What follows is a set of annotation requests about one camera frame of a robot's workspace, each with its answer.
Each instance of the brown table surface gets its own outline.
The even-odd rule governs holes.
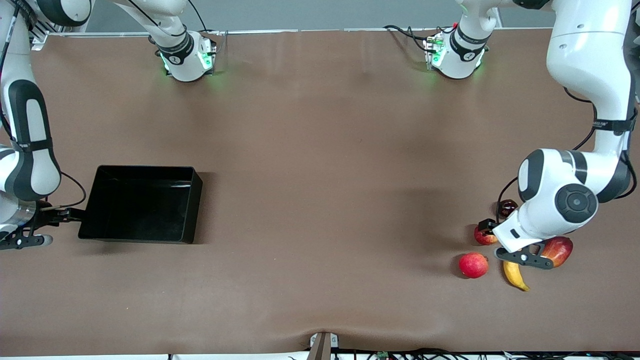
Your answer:
[[[549,36],[497,31],[454,81],[390,33],[233,35],[195,83],[145,38],[50,38],[33,68],[62,169],[90,187],[102,164],[195,167],[197,245],[66,224],[3,252],[2,355],[286,352],[317,331],[374,350],[638,350],[638,196],[604,204],[561,268],[523,269],[529,293],[493,258],[480,279],[456,269],[491,256],[472,224],[520,162],[589,131],[591,107],[547,74]],[[78,197],[65,181],[51,199]]]

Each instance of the black tray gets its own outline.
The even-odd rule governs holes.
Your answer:
[[[80,239],[192,243],[202,180],[192,167],[98,167]]]

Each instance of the yellow banana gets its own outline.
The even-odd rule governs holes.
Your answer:
[[[522,275],[520,274],[520,265],[512,263],[510,261],[503,261],[502,268],[504,269],[504,275],[507,280],[522,291],[529,291],[529,287],[524,283]]]

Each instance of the robotic arm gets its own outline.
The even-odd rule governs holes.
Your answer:
[[[0,86],[12,145],[0,145],[0,240],[22,236],[16,231],[34,217],[37,201],[60,185],[47,108],[31,71],[29,28],[38,17],[80,25],[90,10],[89,0],[0,1],[0,37],[6,39]],[[33,238],[32,244],[47,240]]]
[[[213,70],[215,44],[187,31],[178,15],[186,0],[110,0],[136,19],[160,50],[167,71],[179,81],[194,81]]]
[[[187,31],[177,17],[186,0],[113,0],[150,33],[165,67],[179,81],[193,81],[213,68],[209,39]],[[0,145],[0,250],[46,245],[49,235],[34,235],[45,225],[79,220],[81,210],[58,209],[42,199],[60,185],[44,97],[31,71],[29,29],[38,20],[80,26],[91,0],[0,0],[1,104],[11,147]]]
[[[479,65],[484,44],[495,27],[488,10],[513,3],[456,1],[465,13],[457,28],[439,34],[445,41],[431,61],[443,74],[464,78]],[[560,85],[585,95],[597,114],[593,123],[593,151],[538,149],[522,162],[518,192],[524,204],[492,229],[504,247],[496,252],[499,258],[548,268],[534,262],[535,256],[528,246],[587,224],[599,204],[620,196],[630,182],[628,147],[637,111],[635,88],[622,46],[631,1],[517,0],[517,3],[537,9],[550,6],[556,12],[547,69]]]

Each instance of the gray wall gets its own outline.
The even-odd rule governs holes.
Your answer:
[[[453,0],[193,0],[207,27],[215,30],[345,29],[401,27],[435,28],[460,19]],[[96,0],[87,32],[143,31],[122,9]],[[505,27],[553,26],[550,12],[500,9]],[[202,25],[187,4],[180,16],[189,29]]]

